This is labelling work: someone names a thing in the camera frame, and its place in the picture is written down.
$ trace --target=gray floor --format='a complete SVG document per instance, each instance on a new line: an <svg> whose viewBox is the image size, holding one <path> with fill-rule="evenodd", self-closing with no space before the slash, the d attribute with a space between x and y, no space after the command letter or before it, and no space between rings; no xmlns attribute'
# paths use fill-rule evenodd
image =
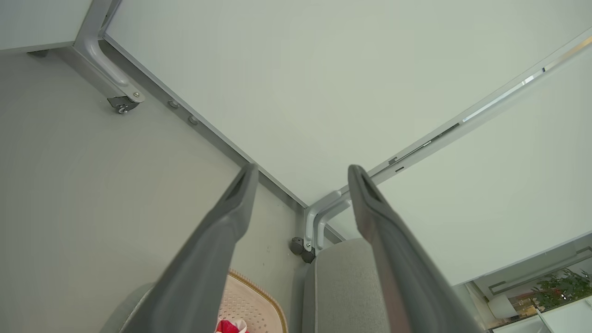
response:
<svg viewBox="0 0 592 333"><path fill-rule="evenodd" d="M158 278L244 163L126 70L146 102L121 116L55 52L0 57L2 332L98 332L129 292ZM299 332L306 266L287 244L301 234L302 208L260 183L231 267Z"/></svg>

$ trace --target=gray sofa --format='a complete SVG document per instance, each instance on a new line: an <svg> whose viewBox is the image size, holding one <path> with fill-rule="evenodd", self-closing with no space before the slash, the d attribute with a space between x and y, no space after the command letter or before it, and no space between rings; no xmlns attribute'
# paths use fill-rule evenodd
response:
<svg viewBox="0 0 592 333"><path fill-rule="evenodd" d="M303 333L390 332L370 244L344 241L319 252L304 282Z"/></svg>

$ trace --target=screw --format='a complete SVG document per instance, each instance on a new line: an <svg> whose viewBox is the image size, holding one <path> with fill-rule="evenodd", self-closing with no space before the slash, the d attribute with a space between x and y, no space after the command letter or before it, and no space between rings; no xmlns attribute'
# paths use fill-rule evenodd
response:
<svg viewBox="0 0 592 333"><path fill-rule="evenodd" d="M177 101L175 101L175 100L170 100L169 101L169 105L170 105L170 107L173 107L173 108L179 108L180 107L179 103Z"/></svg>
<svg viewBox="0 0 592 333"><path fill-rule="evenodd" d="M197 120L197 118L195 118L194 116L191 116L191 117L189 117L189 119L188 119L188 120L189 120L189 122L190 122L191 124L193 124L193 125L197 125L197 124L199 124L199 123L200 123L200 121L199 121L199 120Z"/></svg>

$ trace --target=metal frame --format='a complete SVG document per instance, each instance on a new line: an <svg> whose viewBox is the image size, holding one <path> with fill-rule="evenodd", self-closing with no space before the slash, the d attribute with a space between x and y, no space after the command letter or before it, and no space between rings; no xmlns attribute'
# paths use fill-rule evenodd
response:
<svg viewBox="0 0 592 333"><path fill-rule="evenodd" d="M127 75L117 67L99 47L99 31L104 27L105 17L111 8L112 0L93 0L78 36L74 49L111 81L130 100L137 105L144 101L144 94L131 82Z"/></svg>
<svg viewBox="0 0 592 333"><path fill-rule="evenodd" d="M321 211L331 205L334 201L341 198L340 191L333 191L321 200L315 202L310 207L304 210L304 249L310 252L313 248L314 242L314 221Z"/></svg>
<svg viewBox="0 0 592 333"><path fill-rule="evenodd" d="M315 221L317 222L317 251L321 251L324 248L325 228L328 228L327 222L329 222L332 218L337 216L342 211L349 208L351 205L351 200L338 200L334 202L334 205L331 205L330 208L326 209L323 214L319 214L315 217Z"/></svg>
<svg viewBox="0 0 592 333"><path fill-rule="evenodd" d="M470 131L473 131L480 125L500 114L503 110L498 108L498 106L507 101L509 97L515 96L519 91L525 91L524 88L526 86L531 86L531 83L536 81L540 76L548 73L551 69L555 69L556 66L565 63L568 59L572 58L576 53L590 44L592 44L592 28L589 28L578 37L553 52L550 56L512 79L510 82L494 91L489 96L483 98L472 107L466 109L458 116L447 121L436 130L371 169L368 171L368 175L374 184L378 185L401 173L429 155L439 151ZM318 214L319 218L320 215L323 214L328 217L327 219L324 219L324 225L326 226L329 226L327 225L329 219L337 216L349 207L349 205L340 203L351 201L348 185L334 192L340 192L342 194L341 197L329 204L321 202L324 198L313 204L313 206L317 207L323 206L318 210ZM306 215L304 221L305 229L308 229L308 224L314 223L316 219L317 216L310 217L309 215ZM343 236L339 235L335 230L333 233L343 239Z"/></svg>

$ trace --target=green plant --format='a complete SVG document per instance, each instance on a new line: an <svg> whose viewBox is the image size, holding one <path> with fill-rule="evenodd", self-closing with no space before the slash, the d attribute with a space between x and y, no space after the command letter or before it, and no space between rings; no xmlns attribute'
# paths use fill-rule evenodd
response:
<svg viewBox="0 0 592 333"><path fill-rule="evenodd" d="M549 274L545 280L537 282L540 288L534 287L534 298L539 306L545 309L554 308L572 300L577 300L592 294L588 273L582 271L582 275L569 269L564 269L564 276L557 277Z"/></svg>

